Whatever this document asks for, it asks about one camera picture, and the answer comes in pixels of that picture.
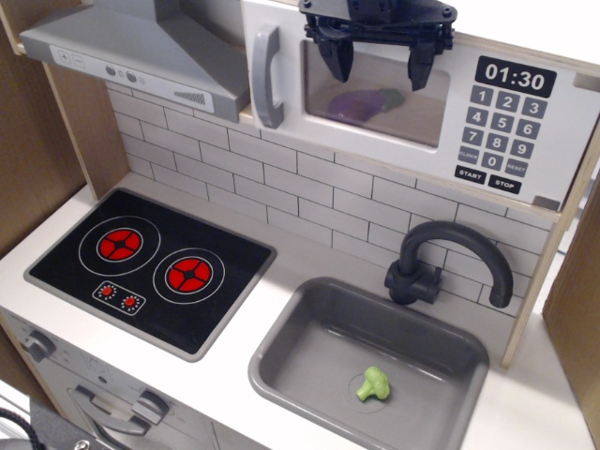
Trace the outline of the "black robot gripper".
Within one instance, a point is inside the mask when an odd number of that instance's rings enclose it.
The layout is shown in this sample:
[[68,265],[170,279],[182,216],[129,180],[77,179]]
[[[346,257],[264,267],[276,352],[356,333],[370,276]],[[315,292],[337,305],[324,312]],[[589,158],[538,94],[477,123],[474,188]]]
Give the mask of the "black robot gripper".
[[349,80],[355,42],[407,46],[413,91],[427,86],[436,47],[452,47],[458,18],[457,9],[442,1],[323,0],[300,1],[298,7],[307,19],[307,37],[336,80]]

